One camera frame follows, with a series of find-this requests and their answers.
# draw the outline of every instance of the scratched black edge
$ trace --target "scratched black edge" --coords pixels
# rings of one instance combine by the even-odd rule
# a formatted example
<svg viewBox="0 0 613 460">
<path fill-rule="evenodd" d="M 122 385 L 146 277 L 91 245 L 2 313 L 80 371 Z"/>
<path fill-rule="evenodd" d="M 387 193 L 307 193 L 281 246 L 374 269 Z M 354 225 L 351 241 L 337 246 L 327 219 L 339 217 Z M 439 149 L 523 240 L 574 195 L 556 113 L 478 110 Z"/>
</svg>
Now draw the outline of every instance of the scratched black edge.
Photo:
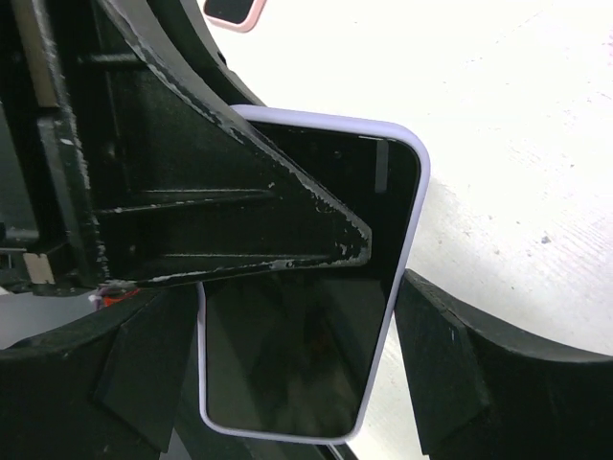
<svg viewBox="0 0 613 460">
<path fill-rule="evenodd" d="M 265 140 L 263 137 L 257 137 L 253 131 L 253 128 L 251 128 L 248 123 L 242 120 L 238 115 L 233 116 L 230 113 L 221 114 L 218 111 L 207 106 L 204 101 L 199 100 L 199 98 L 193 97 L 191 92 L 186 90 L 185 84 L 182 83 L 179 78 L 177 78 L 173 74 L 171 69 L 169 69 L 165 65 L 165 62 L 155 53 L 154 50 L 150 49 L 149 46 L 147 46 L 147 44 L 145 43 L 145 41 L 140 37 L 136 30 L 134 22 L 130 20 L 129 14 L 122 9 L 122 2 L 118 2 L 116 0 L 98 0 L 98 2 L 106 12 L 108 17 L 111 19 L 111 21 L 122 33 L 124 40 L 130 46 L 130 48 L 132 48 L 134 53 L 148 65 L 148 68 L 151 70 L 151 72 L 170 91 L 175 93 L 179 98 L 181 98 L 181 100 L 186 102 L 186 104 L 188 104 L 202 117 L 215 123 L 217 127 L 222 129 L 237 142 L 243 144 L 245 147 L 251 147 L 254 155 L 261 157 L 262 152 L 267 154 L 269 157 L 275 160 L 276 164 L 274 166 L 277 166 L 277 164 L 279 164 L 285 167 L 290 172 L 290 174 L 296 177 L 296 179 L 301 183 L 303 188 L 306 188 L 307 190 L 311 191 L 316 198 L 323 201 L 329 207 L 340 212 L 345 217 L 345 219 L 353 226 L 353 228 L 357 230 L 362 241 L 366 242 L 367 244 L 368 250 L 360 251 L 356 258 L 353 259 L 354 264 L 362 265 L 368 262 L 371 255 L 372 231 L 371 228 L 361 218 L 356 216 L 347 206 L 345 206 L 342 202 L 336 199 L 317 182 L 310 179 L 306 174 L 300 172 L 300 170 L 292 171 L 293 168 L 299 167 L 297 167 L 292 161 L 288 160 L 279 152 L 277 152 L 274 144 L 272 144 L 268 140 Z M 138 3 L 142 8 L 144 2 L 143 0 L 130 0 L 130 3 L 132 7 L 134 7 Z M 146 2 L 145 6 L 148 9 L 151 18 L 153 18 L 153 21 L 155 21 L 154 23 L 157 23 L 153 12 L 150 10 Z M 164 32 L 162 32 L 162 34 L 166 39 L 168 39 Z M 185 62 L 185 67 L 189 69 L 190 72 L 194 73 L 194 77 L 196 79 L 200 80 L 200 77 L 193 71 L 193 69 L 189 66 L 187 62 Z M 206 87 L 206 90 L 209 93 L 207 95 L 207 98 L 210 98 L 211 100 L 215 101 L 218 105 L 225 105 L 221 98 L 215 92 L 213 92 L 213 90 L 206 86 L 206 83 L 204 83 L 204 81 L 202 82 L 202 85 L 203 87 Z M 246 134 L 246 132 L 241 132 L 236 127 L 232 126 L 232 124 L 237 126 L 243 125 L 245 127 L 245 131 L 249 132 L 251 135 Z"/>
</svg>

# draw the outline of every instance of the black phone screen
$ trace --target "black phone screen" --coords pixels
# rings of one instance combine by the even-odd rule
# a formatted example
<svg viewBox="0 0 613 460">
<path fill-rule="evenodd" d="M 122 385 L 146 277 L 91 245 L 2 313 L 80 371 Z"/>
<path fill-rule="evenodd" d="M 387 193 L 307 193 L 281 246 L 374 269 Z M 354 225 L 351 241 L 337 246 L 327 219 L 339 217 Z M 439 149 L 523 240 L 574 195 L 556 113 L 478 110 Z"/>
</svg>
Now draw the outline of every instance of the black phone screen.
<svg viewBox="0 0 613 460">
<path fill-rule="evenodd" d="M 242 24 L 247 19 L 254 0 L 206 0 L 204 13 L 233 24 Z"/>
<path fill-rule="evenodd" d="M 369 381 L 419 159 L 395 140 L 253 125 L 371 226 L 372 257 L 206 284 L 207 416 L 236 430 L 343 438 Z"/>
</svg>

